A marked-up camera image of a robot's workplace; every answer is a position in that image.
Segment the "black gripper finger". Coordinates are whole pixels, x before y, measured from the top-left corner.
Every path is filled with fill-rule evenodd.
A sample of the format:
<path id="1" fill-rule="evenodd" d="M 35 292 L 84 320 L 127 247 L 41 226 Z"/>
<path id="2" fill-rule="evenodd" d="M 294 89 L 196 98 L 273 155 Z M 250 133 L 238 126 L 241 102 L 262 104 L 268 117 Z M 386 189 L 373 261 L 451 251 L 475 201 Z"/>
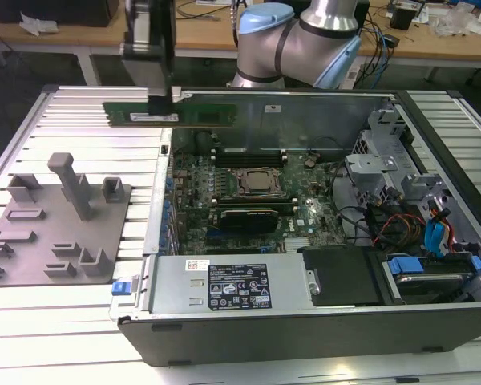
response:
<path id="1" fill-rule="evenodd" d="M 172 95 L 149 95 L 148 114 L 151 116 L 169 116 L 174 112 Z"/>

